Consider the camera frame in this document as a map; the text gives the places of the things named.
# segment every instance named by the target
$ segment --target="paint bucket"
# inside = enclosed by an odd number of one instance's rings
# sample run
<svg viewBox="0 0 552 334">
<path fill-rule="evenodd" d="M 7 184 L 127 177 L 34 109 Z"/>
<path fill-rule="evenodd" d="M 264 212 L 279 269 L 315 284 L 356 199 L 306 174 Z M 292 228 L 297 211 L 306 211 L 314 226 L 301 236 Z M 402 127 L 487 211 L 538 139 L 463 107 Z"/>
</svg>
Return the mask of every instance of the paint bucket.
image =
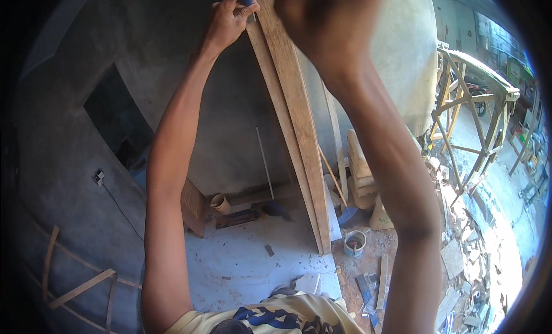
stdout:
<svg viewBox="0 0 552 334">
<path fill-rule="evenodd" d="M 349 257 L 357 257 L 362 254 L 362 249 L 366 245 L 366 235 L 362 231 L 354 230 L 345 236 L 343 241 L 343 250 Z"/>
<path fill-rule="evenodd" d="M 223 194 L 218 194 L 211 200 L 211 207 L 223 215 L 230 213 L 230 203 Z"/>
</svg>

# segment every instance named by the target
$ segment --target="concrete floor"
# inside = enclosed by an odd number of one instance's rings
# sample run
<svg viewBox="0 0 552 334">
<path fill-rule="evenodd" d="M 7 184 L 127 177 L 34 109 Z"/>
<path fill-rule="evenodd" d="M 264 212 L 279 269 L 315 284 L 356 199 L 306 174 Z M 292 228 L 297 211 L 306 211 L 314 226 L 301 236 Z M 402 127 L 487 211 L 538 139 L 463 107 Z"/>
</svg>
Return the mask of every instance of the concrete floor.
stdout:
<svg viewBox="0 0 552 334">
<path fill-rule="evenodd" d="M 289 285 L 306 272 L 321 274 L 321 292 L 341 297 L 333 255 L 318 254 L 306 212 L 296 209 L 290 214 L 293 222 L 267 216 L 219 230 L 213 220 L 205 228 L 204 239 L 186 233 L 191 300 L 196 310 L 226 311 L 256 304 L 277 286 Z M 272 257 L 266 245 L 272 247 Z"/>
<path fill-rule="evenodd" d="M 494 103 L 491 102 L 491 109 L 494 109 Z M 481 118 L 483 130 L 487 132 L 490 117 L 485 114 Z M 446 125 L 446 114 L 441 116 L 443 126 Z M 515 124 L 515 118 L 510 121 L 510 127 Z M 539 248 L 540 237 L 543 233 L 546 220 L 546 206 L 540 201 L 535 201 L 529 207 L 529 211 L 523 210 L 523 200 L 518 197 L 518 193 L 528 184 L 530 175 L 526 170 L 525 165 L 518 165 L 512 177 L 509 176 L 509 170 L 512 168 L 517 155 L 509 143 L 508 139 L 511 136 L 509 128 L 504 143 L 504 148 L 499 152 L 496 161 L 488 168 L 488 176 L 484 180 L 493 189 L 505 211 L 505 216 L 514 231 L 522 268 L 526 261 L 535 255 Z M 479 150 L 481 148 L 479 139 L 476 135 L 475 123 L 472 115 L 466 106 L 462 106 L 460 114 L 451 137 L 451 143 L 463 147 Z M 444 141 L 438 140 L 435 149 L 431 152 L 431 156 L 436 156 Z M 445 165 L 451 165 L 451 158 L 448 151 L 444 155 L 438 155 L 439 159 Z M 473 164 L 477 158 L 474 153 L 454 150 L 454 157 L 458 166 L 458 172 L 466 172 L 466 175 L 472 170 Z M 451 166 L 451 178 L 454 178 Z"/>
</svg>

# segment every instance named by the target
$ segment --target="gray wall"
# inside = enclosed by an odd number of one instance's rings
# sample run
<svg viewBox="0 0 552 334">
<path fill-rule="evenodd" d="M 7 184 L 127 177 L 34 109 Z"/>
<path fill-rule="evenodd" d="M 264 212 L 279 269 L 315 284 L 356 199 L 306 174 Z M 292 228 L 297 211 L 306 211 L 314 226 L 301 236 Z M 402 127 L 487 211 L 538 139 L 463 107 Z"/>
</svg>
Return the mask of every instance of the gray wall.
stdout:
<svg viewBox="0 0 552 334">
<path fill-rule="evenodd" d="M 383 0 L 370 54 L 385 88 L 414 136 L 431 123 L 437 81 L 437 30 L 432 0 Z M 313 109 L 320 147 L 337 171 L 334 136 L 316 69 L 299 52 L 301 70 Z M 347 156 L 347 131 L 352 125 L 336 104 L 340 133 Z"/>
<path fill-rule="evenodd" d="M 23 202 L 69 250 L 121 278 L 141 281 L 143 243 L 104 187 L 91 179 L 98 168 L 105 185 L 143 236 L 145 192 L 106 145 L 83 104 L 115 63 L 136 105 L 155 131 L 189 55 L 217 0 L 88 0 L 67 29 L 56 53 L 22 78 L 14 108 L 19 130 Z M 271 178 L 286 182 L 271 103 L 246 34 L 220 56 L 207 81 L 189 177 L 204 194 L 240 192 L 266 184 L 257 142 L 260 128 Z M 18 208 L 14 239 L 21 260 L 41 275 L 47 240 Z M 61 295 L 96 273 L 56 252 L 50 290 Z M 98 324 L 105 323 L 109 281 L 70 301 Z M 39 289 L 29 283 L 39 299 Z M 96 332 L 65 310 L 47 310 L 63 332 Z M 135 332 L 139 292 L 118 284 L 113 331 Z"/>
</svg>

